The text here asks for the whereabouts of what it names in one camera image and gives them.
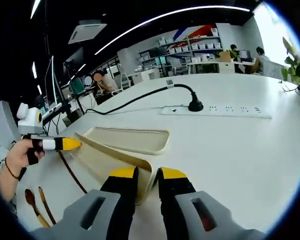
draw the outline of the plastic tray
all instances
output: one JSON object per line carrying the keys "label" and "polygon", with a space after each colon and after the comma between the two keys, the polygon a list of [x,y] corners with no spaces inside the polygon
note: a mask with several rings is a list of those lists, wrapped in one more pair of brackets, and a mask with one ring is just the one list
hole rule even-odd
{"label": "plastic tray", "polygon": [[159,155],[166,148],[170,134],[166,130],[93,127],[84,136],[115,149]]}
{"label": "plastic tray", "polygon": [[155,172],[149,162],[144,159],[130,156],[119,152],[101,143],[92,141],[85,136],[75,134],[75,137],[82,143],[81,147],[72,150],[70,153],[101,185],[108,176],[117,169],[128,167],[139,167],[138,190],[136,205],[141,204],[149,195]]}

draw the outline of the chair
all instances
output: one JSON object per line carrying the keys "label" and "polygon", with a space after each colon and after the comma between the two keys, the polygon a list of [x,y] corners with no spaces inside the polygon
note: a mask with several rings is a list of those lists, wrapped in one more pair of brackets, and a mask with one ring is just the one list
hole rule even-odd
{"label": "chair", "polygon": [[129,80],[129,78],[127,77],[127,75],[125,73],[121,73],[121,75],[119,75],[119,76],[120,76],[119,89],[114,90],[114,91],[111,92],[111,94],[113,96],[115,94],[121,93],[123,90],[126,90],[126,89],[131,87],[131,81]]}
{"label": "chair", "polygon": [[172,58],[170,60],[172,66],[172,73],[173,75],[183,75],[184,74],[184,66],[182,66],[180,59]]}
{"label": "chair", "polygon": [[262,66],[263,66],[263,72],[262,72],[263,76],[283,80],[283,76],[281,73],[281,68],[284,67],[283,65],[272,61],[264,60],[262,62]]}

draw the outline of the storage box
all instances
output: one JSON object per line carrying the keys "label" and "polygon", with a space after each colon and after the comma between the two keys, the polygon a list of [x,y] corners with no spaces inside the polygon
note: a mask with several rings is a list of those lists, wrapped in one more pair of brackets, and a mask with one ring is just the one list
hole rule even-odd
{"label": "storage box", "polygon": [[170,54],[174,54],[174,53],[176,53],[176,51],[175,51],[174,48],[170,48],[170,49],[169,49],[169,53],[170,53]]}
{"label": "storage box", "polygon": [[191,58],[191,62],[193,63],[200,63],[201,62],[201,57],[197,56],[197,57],[192,57]]}
{"label": "storage box", "polygon": [[231,63],[231,56],[229,51],[221,51],[219,52],[220,55],[220,62],[226,62],[226,63]]}
{"label": "storage box", "polygon": [[207,43],[206,46],[207,46],[208,49],[213,49],[214,48],[213,43]]}
{"label": "storage box", "polygon": [[180,46],[175,48],[176,53],[182,53],[182,48]]}
{"label": "storage box", "polygon": [[182,52],[189,52],[188,46],[183,46],[182,47]]}
{"label": "storage box", "polygon": [[206,44],[205,43],[200,43],[199,48],[200,49],[206,49]]}
{"label": "storage box", "polygon": [[220,49],[220,48],[221,48],[220,42],[215,42],[215,43],[214,43],[214,48],[215,48],[215,49]]}
{"label": "storage box", "polygon": [[218,37],[219,36],[217,28],[211,28],[211,32],[212,32],[212,36],[214,36],[214,37]]}
{"label": "storage box", "polygon": [[210,59],[210,58],[209,58],[209,54],[208,54],[208,53],[202,54],[201,59],[202,59],[202,62],[208,62],[209,59]]}
{"label": "storage box", "polygon": [[159,45],[164,45],[164,44],[166,44],[166,39],[165,39],[164,37],[160,37],[160,38],[158,39],[158,41],[159,41]]}
{"label": "storage box", "polygon": [[198,50],[199,49],[198,44],[192,44],[191,47],[192,47],[192,50]]}

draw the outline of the desk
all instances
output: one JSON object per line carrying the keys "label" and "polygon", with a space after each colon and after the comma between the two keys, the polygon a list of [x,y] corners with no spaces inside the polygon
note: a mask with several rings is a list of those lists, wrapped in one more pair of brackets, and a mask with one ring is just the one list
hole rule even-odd
{"label": "desk", "polygon": [[127,75],[127,78],[132,77],[133,84],[139,84],[141,82],[150,81],[153,79],[159,79],[160,73],[159,69],[152,68],[145,71],[135,72],[133,74]]}
{"label": "desk", "polygon": [[189,75],[191,74],[191,68],[193,68],[193,70],[195,70],[196,65],[205,65],[205,64],[217,64],[219,73],[221,73],[221,74],[235,73],[235,64],[237,64],[239,66],[253,66],[254,65],[253,62],[238,62],[238,61],[233,61],[233,62],[221,62],[221,61],[191,62],[191,63],[187,63],[188,74]]}
{"label": "desk", "polygon": [[[168,146],[161,155],[129,153],[146,159],[154,167],[166,166],[187,174],[197,191],[205,191],[229,208],[244,228],[269,231],[290,204],[300,184],[300,96],[284,93],[278,80],[246,74],[192,74],[154,79],[137,84],[95,107],[108,111],[133,98],[167,85],[187,84],[205,106],[209,104],[257,105],[269,109],[272,119],[161,115],[162,107],[188,105],[190,93],[173,88],[145,97],[111,115],[87,113],[60,133],[73,137],[90,128],[116,127],[170,131]],[[64,153],[74,174],[86,188],[100,185]],[[50,223],[40,200],[41,186],[56,221],[64,209],[84,195],[60,161],[46,152],[28,168],[17,188],[19,220],[32,231],[41,227],[25,200],[25,189],[33,190],[36,204]],[[155,192],[136,207],[130,239],[163,240],[166,232]]]}

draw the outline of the power strip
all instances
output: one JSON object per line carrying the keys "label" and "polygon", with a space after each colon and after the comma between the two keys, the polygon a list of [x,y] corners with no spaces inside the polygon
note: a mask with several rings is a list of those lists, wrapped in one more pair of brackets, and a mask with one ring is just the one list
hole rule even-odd
{"label": "power strip", "polygon": [[258,106],[205,105],[201,111],[189,111],[187,106],[165,106],[162,115],[194,115],[271,119],[271,114]]}

